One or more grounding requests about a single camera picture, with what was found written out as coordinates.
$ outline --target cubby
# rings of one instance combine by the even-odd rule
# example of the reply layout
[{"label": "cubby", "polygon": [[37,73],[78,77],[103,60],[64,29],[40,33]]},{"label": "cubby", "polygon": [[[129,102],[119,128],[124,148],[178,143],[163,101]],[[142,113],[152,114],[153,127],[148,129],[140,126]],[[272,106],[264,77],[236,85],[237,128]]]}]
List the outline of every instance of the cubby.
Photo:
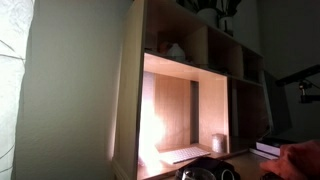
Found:
[{"label": "cubby", "polygon": [[[197,146],[224,158],[265,132],[261,55],[172,0],[134,1],[124,34],[112,161],[118,179],[160,179],[190,162],[167,164],[158,152]],[[166,42],[178,43],[186,61],[168,57],[160,48]],[[212,151],[216,133],[225,136],[223,153]]]}]

